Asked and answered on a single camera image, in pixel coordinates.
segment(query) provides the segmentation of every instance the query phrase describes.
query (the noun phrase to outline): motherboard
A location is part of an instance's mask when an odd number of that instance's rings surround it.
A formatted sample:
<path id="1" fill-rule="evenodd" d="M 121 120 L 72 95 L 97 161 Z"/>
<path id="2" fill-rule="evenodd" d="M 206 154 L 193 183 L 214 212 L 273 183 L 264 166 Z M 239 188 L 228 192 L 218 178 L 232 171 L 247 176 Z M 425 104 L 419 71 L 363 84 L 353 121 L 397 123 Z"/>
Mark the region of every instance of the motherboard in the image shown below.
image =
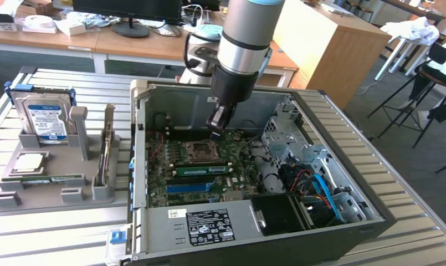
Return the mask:
<path id="1" fill-rule="evenodd" d="M 149 207 L 236 201 L 257 194 L 257 171 L 249 156 L 253 135 L 228 130 L 148 133 Z"/>

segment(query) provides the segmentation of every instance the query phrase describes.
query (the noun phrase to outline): hard drive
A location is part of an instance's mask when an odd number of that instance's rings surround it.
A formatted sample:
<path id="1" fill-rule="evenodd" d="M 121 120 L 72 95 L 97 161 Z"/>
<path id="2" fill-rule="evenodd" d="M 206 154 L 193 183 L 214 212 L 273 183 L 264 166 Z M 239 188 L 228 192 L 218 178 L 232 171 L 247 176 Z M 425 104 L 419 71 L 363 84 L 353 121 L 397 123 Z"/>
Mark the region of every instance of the hard drive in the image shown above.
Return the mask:
<path id="1" fill-rule="evenodd" d="M 44 144 L 68 142 L 66 135 L 76 134 L 74 122 L 69 118 L 74 90 L 14 88 L 10 89 L 10 99 L 22 122 L 22 133 L 36 134 Z"/>

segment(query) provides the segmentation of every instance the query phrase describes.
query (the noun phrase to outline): metal slatted table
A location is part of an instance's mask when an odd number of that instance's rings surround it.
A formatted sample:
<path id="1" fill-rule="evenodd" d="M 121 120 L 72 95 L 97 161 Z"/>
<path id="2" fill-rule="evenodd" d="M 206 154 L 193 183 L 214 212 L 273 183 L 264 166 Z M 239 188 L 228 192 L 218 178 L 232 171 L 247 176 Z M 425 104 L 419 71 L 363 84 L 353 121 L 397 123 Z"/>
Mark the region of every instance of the metal slatted table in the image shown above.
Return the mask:
<path id="1" fill-rule="evenodd" d="M 88 108 L 86 129 L 102 127 L 104 106 L 116 104 L 113 127 L 118 149 L 117 192 L 110 204 L 10 212 L 0 216 L 0 265 L 102 265 L 105 233 L 125 223 L 129 155 L 128 87 L 134 76 L 37 69 L 29 84 L 73 86 L 77 105 Z M 397 223 L 377 239 L 356 246 L 327 265 L 446 265 L 446 225 L 331 100 L 317 91 L 300 95 L 389 208 Z M 0 99 L 0 175 L 18 140 L 21 124 L 5 96 Z M 312 140 L 315 132 L 305 128 Z"/>

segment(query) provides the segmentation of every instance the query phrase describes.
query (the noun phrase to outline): person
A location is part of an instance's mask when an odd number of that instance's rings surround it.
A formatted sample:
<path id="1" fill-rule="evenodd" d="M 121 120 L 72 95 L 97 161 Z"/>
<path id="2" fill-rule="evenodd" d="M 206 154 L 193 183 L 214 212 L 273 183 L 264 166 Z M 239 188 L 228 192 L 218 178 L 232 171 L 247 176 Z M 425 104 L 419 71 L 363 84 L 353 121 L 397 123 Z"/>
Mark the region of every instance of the person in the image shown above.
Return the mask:
<path id="1" fill-rule="evenodd" d="M 423 71 L 432 76 L 435 79 L 446 82 L 446 62 L 439 64 L 431 61 L 427 65 L 423 66 Z M 421 75 L 417 75 L 413 81 L 412 92 L 409 93 L 408 100 L 399 106 L 399 109 L 404 109 L 407 105 L 412 102 L 409 108 L 416 108 L 416 97 L 421 93 L 424 87 L 429 84 L 431 80 Z M 441 106 L 428 110 L 419 111 L 419 126 L 423 129 L 429 121 L 429 119 L 435 119 L 439 123 L 446 120 L 446 104 Z"/>

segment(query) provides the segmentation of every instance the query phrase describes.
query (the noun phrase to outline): power supply label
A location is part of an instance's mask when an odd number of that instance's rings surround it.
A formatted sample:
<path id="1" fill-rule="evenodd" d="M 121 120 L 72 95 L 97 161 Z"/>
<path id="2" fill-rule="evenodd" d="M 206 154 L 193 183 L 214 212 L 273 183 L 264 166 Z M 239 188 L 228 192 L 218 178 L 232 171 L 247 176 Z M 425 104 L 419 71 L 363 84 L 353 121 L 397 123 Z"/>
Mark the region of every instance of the power supply label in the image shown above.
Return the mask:
<path id="1" fill-rule="evenodd" d="M 66 138 L 65 124 L 60 119 L 61 108 L 56 105 L 28 105 L 37 136 L 48 141 Z"/>
<path id="2" fill-rule="evenodd" d="M 226 209 L 186 212 L 189 244 L 192 246 L 235 240 Z"/>

